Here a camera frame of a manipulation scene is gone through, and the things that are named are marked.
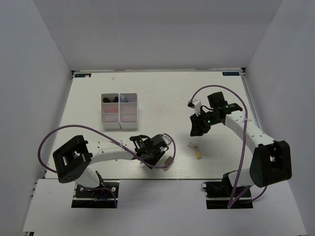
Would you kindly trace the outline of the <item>green black highlighter marker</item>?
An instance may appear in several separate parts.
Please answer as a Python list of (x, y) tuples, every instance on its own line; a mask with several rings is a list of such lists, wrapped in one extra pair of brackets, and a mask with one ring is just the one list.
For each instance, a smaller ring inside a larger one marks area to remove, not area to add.
[(113, 99), (109, 99), (108, 97), (105, 97), (105, 98), (102, 99), (102, 102), (103, 103), (118, 103), (119, 99), (118, 99), (117, 96), (115, 98), (113, 98)]

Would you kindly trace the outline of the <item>brown white stamp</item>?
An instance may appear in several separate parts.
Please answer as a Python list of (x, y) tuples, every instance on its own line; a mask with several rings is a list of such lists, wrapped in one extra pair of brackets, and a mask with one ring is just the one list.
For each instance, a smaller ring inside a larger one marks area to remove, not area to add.
[(174, 158), (172, 156), (169, 156), (165, 162), (163, 163), (163, 169), (166, 170), (168, 167), (173, 163)]

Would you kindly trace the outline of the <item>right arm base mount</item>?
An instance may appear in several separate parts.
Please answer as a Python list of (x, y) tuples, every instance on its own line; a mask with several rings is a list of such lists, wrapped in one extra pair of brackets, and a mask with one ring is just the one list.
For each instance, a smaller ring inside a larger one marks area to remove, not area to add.
[[(201, 189), (206, 193), (207, 209), (228, 209), (230, 194), (223, 189), (221, 181), (209, 181), (201, 184)], [(252, 195), (248, 190), (230, 209), (252, 209)]]

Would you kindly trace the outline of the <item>clear blue spray bottle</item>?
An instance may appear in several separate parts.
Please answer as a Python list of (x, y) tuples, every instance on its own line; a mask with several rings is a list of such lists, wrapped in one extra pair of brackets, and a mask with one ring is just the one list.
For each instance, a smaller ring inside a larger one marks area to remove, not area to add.
[(120, 93), (120, 102), (121, 103), (128, 103), (129, 102), (128, 94)]

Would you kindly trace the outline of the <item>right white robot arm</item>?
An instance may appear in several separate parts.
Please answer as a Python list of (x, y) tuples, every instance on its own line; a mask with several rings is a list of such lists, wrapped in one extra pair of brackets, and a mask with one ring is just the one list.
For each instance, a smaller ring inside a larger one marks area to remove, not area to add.
[(289, 180), (292, 177), (290, 146), (286, 141), (276, 141), (265, 134), (250, 120), (236, 103), (229, 104), (222, 92), (208, 96), (210, 111), (202, 110), (200, 100), (193, 99), (188, 106), (194, 108), (190, 116), (192, 128), (190, 136), (202, 136), (213, 125), (224, 124), (231, 129), (252, 153), (249, 168), (225, 174), (228, 180), (222, 184), (223, 192), (234, 196), (241, 186), (259, 188)]

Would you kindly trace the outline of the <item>pink correction tape dispenser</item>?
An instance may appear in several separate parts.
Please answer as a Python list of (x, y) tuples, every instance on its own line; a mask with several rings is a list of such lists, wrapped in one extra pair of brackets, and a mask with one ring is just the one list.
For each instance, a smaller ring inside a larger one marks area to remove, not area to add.
[(117, 103), (103, 103), (101, 105), (101, 112), (104, 114), (118, 113), (119, 104)]

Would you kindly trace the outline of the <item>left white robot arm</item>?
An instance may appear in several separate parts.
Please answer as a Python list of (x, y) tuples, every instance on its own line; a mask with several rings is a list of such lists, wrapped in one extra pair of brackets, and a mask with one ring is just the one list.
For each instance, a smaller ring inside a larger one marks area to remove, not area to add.
[(127, 151), (123, 143), (88, 142), (82, 135), (74, 136), (53, 152), (59, 183), (74, 181), (87, 187), (93, 196), (99, 196), (104, 190), (101, 174), (90, 169), (89, 165), (112, 160), (141, 160), (153, 168), (171, 144), (170, 138), (162, 134), (152, 138), (131, 136), (129, 140), (135, 151)]

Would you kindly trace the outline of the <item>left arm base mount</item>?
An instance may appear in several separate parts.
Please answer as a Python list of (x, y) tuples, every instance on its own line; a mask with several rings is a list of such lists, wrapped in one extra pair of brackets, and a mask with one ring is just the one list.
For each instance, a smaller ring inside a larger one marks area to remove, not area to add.
[(119, 181), (104, 182), (104, 186), (110, 189), (115, 198), (109, 190), (87, 190), (78, 185), (75, 186), (73, 193), (72, 208), (117, 208), (119, 197)]

